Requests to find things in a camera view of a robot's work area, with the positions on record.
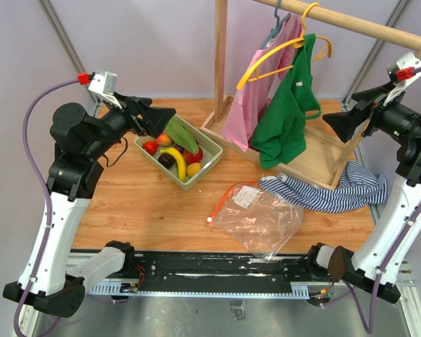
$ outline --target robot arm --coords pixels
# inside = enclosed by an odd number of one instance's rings
[[[324,244],[313,246],[309,252],[311,263],[370,293],[374,281],[379,279],[377,295],[392,303],[400,296],[395,286],[399,268],[421,230],[421,114],[401,104],[403,90],[414,78],[396,81],[396,73],[399,77],[404,67],[410,66],[421,67],[412,53],[400,59],[396,67],[389,68],[391,82],[355,93],[352,97],[358,103],[351,111],[323,116],[343,142],[351,139],[355,128],[369,119],[364,136],[381,130],[401,148],[397,152],[398,176],[392,193],[367,242],[356,253]]]
[[[134,248],[110,242],[93,258],[66,270],[79,221],[103,172],[98,159],[129,131],[157,138],[175,114],[174,109],[150,107],[149,98],[115,93],[115,74],[98,72],[87,79],[91,81],[89,90],[104,100],[109,111],[99,119],[89,116],[77,103],[67,103],[55,111],[50,129],[56,141],[55,161],[47,180],[53,209],[46,249],[36,277],[31,277],[47,228],[47,208],[24,272],[3,292],[5,298],[19,302],[31,282],[25,304],[59,317],[72,316],[87,291],[108,275],[116,272],[123,276],[135,267]]]

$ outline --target clear plastic bag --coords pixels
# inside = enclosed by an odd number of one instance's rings
[[[256,182],[237,183],[225,193],[208,223],[269,261],[300,229],[302,214],[302,207],[258,189]]]

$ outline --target pink shirt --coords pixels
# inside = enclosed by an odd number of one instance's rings
[[[270,50],[291,39],[300,37],[302,30],[300,21],[301,17],[299,15],[292,14],[285,21],[276,38],[270,41],[269,46],[264,50],[255,52],[249,67]],[[266,74],[287,67],[292,64],[294,55],[295,48],[287,46],[262,62],[258,67],[258,73]],[[287,71],[280,72],[278,77],[282,80],[286,74]],[[234,102],[223,127],[222,136],[229,142],[239,146],[243,151],[248,149],[248,141],[269,104],[268,92],[272,87],[273,80],[274,76],[268,76],[254,82],[246,82],[243,88],[237,91],[234,96]]]

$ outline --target hanger hook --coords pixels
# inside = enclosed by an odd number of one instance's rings
[[[301,25],[303,26],[302,35],[304,35],[304,33],[306,31],[306,17],[307,17],[307,14],[315,6],[320,6],[320,4],[318,2],[314,2],[314,3],[310,4],[309,7],[307,7],[306,10],[304,11],[304,13],[302,14],[302,17],[301,17]]]
[[[278,15],[278,9],[279,9],[279,6],[281,5],[281,2],[282,0],[278,0],[276,2],[276,6],[274,7],[274,17],[276,18],[276,27],[279,26],[280,17]]]
[[[302,31],[301,31],[301,36],[300,36],[301,39],[304,37],[304,34],[306,32],[306,17],[307,17],[307,14],[315,6],[320,6],[320,4],[318,2],[314,2],[314,3],[310,4],[306,8],[306,10],[304,11],[304,13],[302,14],[302,17],[301,17]],[[293,47],[295,47],[295,48],[301,48],[303,46],[304,46],[304,42],[302,42],[302,43],[296,42],[296,43],[293,44]]]

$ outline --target wooden table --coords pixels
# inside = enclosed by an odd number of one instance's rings
[[[323,113],[338,112],[337,101],[321,102]],[[213,100],[154,100],[154,106],[174,107],[199,128],[213,110]],[[321,119],[308,125],[333,134]],[[111,240],[130,242],[136,250],[246,251],[228,234],[206,224],[207,217],[227,188],[235,182],[275,175],[257,164],[224,150],[220,162],[189,192],[181,190],[155,168],[134,146],[118,164],[106,168],[74,239],[74,248],[102,248]],[[113,161],[122,151],[116,145],[107,153]],[[340,214],[305,211],[301,230],[281,252],[306,253],[324,242],[357,250],[373,230],[368,207]]]

